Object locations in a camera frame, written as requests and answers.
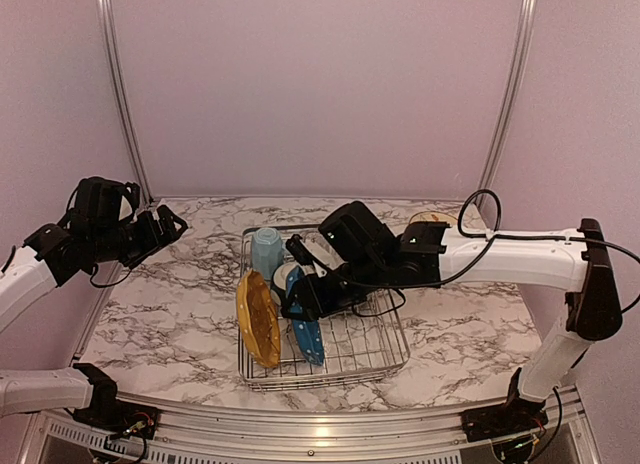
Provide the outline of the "blue polka dot plate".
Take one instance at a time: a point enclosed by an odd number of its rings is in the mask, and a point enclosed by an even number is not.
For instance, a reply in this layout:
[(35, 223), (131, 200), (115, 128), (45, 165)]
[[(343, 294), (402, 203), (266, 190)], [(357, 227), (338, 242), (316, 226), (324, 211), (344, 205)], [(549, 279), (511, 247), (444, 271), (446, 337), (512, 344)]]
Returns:
[(291, 321), (299, 350), (305, 360), (313, 366), (322, 366), (325, 353), (319, 323), (293, 319)]

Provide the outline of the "yellow polka dot plate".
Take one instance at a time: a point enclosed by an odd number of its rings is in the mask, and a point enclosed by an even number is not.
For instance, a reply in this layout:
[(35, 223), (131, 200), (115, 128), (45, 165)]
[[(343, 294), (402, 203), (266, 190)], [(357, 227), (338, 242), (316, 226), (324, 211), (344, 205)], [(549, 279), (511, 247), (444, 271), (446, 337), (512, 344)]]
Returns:
[(281, 359), (278, 316), (263, 276), (250, 269), (236, 291), (236, 313), (244, 347), (263, 368), (275, 368)]

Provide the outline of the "beige ceramic plate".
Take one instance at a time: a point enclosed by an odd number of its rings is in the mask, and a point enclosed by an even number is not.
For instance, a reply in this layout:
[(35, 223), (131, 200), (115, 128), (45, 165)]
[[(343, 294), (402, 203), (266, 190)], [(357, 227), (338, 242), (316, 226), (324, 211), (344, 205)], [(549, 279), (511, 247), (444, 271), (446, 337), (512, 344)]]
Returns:
[(439, 228), (455, 228), (458, 224), (456, 216), (438, 211), (421, 211), (414, 214), (408, 223), (408, 227), (416, 226), (418, 223), (428, 223)]

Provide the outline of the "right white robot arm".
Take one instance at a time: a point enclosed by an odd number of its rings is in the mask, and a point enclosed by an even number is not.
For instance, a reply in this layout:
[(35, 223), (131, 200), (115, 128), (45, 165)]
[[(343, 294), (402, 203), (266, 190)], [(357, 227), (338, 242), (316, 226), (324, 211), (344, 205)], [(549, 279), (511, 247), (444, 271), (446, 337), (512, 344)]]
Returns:
[(295, 279), (281, 304), (290, 319), (316, 321), (378, 290), (440, 288), (449, 283), (538, 285), (565, 293), (567, 313), (556, 321), (533, 358), (512, 379), (495, 422), (515, 432), (589, 347), (622, 326), (611, 244), (599, 223), (546, 234), (497, 229), (466, 231), (445, 222), (414, 222), (394, 235), (361, 201), (333, 211), (318, 227), (342, 259), (332, 269), (294, 234), (286, 248), (309, 273)]

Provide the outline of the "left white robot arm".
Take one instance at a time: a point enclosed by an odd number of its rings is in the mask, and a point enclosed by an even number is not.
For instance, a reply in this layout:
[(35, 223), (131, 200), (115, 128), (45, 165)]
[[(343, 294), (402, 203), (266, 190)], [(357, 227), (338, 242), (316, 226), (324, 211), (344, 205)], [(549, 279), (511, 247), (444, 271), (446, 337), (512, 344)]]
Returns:
[[(168, 206), (140, 211), (140, 200), (136, 183), (81, 179), (62, 218), (12, 248), (1, 269), (1, 326), (76, 274), (95, 277), (103, 263), (133, 270), (186, 232), (187, 222)], [(115, 381), (92, 364), (2, 372), (3, 416), (48, 409), (69, 409), (76, 420), (106, 429), (119, 428), (131, 411)]]

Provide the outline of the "dark blue white bowl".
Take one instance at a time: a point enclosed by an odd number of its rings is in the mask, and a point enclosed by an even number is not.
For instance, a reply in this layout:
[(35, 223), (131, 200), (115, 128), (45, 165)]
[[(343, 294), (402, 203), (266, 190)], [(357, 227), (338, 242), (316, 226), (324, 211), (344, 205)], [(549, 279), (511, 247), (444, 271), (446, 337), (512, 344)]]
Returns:
[(274, 302), (282, 308), (292, 305), (294, 284), (303, 276), (302, 269), (295, 262), (288, 262), (278, 267), (271, 280), (271, 294)]

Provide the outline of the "light blue ceramic mug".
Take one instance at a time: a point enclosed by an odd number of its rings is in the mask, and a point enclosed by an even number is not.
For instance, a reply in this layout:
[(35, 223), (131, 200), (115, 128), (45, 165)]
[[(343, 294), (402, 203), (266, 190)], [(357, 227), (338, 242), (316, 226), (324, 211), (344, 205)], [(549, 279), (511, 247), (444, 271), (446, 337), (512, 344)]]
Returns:
[(251, 265), (265, 280), (271, 280), (284, 263), (281, 234), (273, 227), (262, 227), (251, 238)]

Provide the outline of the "front aluminium table rail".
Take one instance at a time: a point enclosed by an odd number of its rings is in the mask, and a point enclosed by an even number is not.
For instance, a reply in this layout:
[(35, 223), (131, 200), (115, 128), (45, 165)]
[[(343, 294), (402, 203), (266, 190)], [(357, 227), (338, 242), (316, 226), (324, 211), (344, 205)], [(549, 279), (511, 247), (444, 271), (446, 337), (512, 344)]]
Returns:
[(461, 416), (467, 405), (423, 409), (312, 413), (176, 403), (131, 394), (126, 400), (158, 409), (156, 432), (106, 442), (106, 432), (62, 411), (31, 416), (18, 462), (43, 463), (68, 452), (87, 462), (92, 451), (150, 463), (493, 463), (494, 442), (469, 442)]

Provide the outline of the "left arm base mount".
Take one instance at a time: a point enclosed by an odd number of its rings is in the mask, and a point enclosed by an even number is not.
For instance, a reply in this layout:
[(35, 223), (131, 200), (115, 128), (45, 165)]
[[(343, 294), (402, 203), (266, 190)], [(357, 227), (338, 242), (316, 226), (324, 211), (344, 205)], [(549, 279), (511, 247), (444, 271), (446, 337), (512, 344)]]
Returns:
[(76, 422), (108, 431), (113, 439), (136, 436), (151, 440), (156, 432), (159, 409), (116, 399), (75, 409), (72, 417)]

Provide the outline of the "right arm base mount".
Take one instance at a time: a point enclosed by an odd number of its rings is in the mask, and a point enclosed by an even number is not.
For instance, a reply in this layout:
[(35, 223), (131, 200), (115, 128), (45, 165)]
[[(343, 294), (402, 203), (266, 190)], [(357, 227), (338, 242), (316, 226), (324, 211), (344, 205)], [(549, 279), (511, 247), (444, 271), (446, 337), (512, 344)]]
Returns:
[(544, 410), (507, 409), (501, 405), (468, 409), (461, 413), (468, 442), (496, 439), (542, 428), (548, 423)]

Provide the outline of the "left aluminium frame post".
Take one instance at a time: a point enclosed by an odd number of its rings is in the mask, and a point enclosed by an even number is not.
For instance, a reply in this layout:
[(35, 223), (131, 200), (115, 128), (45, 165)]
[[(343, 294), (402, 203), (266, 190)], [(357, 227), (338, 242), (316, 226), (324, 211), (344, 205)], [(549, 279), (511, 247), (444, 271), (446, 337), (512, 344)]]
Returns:
[(113, 89), (115, 106), (122, 129), (126, 152), (133, 175), (141, 188), (141, 200), (148, 208), (154, 203), (149, 179), (144, 168), (137, 133), (127, 96), (125, 78), (118, 48), (113, 0), (96, 0), (99, 22), (106, 52), (107, 69)]

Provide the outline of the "aluminium frame post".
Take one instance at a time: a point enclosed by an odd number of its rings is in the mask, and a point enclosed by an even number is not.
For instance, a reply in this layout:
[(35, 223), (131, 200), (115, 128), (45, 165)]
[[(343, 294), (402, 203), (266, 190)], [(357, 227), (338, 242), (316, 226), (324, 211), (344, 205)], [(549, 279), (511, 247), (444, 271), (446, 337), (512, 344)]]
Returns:
[(133, 175), (141, 188), (141, 200), (148, 208), (154, 203), (149, 179), (144, 168), (137, 133), (127, 96), (125, 78), (118, 48), (113, 0), (96, 0), (99, 22), (106, 52), (107, 69), (113, 89), (115, 106), (122, 129), (126, 152)]
[(516, 22), (510, 44), (509, 60), (505, 71), (505, 83), (489, 141), (488, 151), (476, 185), (477, 190), (491, 188), (496, 179), (500, 159), (506, 148), (517, 98), (526, 73), (534, 32), (537, 4), (538, 0), (518, 1)]

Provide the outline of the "right aluminium frame post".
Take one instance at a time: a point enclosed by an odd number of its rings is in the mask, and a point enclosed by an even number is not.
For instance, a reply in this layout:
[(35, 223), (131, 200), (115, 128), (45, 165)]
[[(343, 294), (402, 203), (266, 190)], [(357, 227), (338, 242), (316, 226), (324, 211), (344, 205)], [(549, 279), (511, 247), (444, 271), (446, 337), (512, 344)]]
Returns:
[(537, 4), (538, 0), (518, 1), (516, 22), (510, 44), (509, 60), (505, 71), (505, 83), (489, 141), (488, 151), (476, 185), (477, 190), (491, 188), (496, 179), (500, 159), (506, 148), (517, 98), (526, 73), (534, 32)]

